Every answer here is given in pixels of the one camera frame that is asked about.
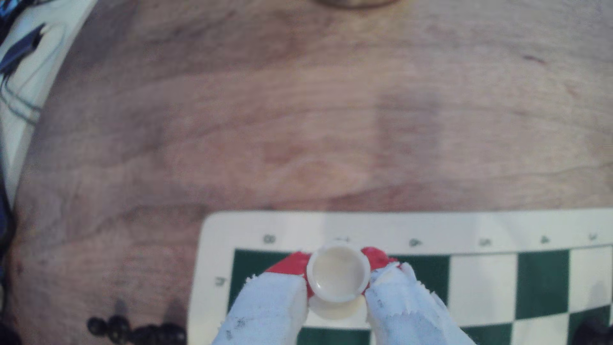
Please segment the white-taped red gripper finger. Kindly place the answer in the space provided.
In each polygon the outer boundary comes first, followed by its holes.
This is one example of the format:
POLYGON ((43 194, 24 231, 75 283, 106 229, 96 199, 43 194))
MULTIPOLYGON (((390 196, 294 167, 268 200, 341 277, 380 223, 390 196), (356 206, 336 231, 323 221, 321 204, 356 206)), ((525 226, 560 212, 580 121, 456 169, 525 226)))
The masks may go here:
POLYGON ((362 253, 371 265, 364 297, 377 344, 475 344, 410 263, 376 247, 364 247, 362 253))
POLYGON ((247 279, 213 344, 296 344, 314 295, 306 278, 310 257, 292 253, 247 279))

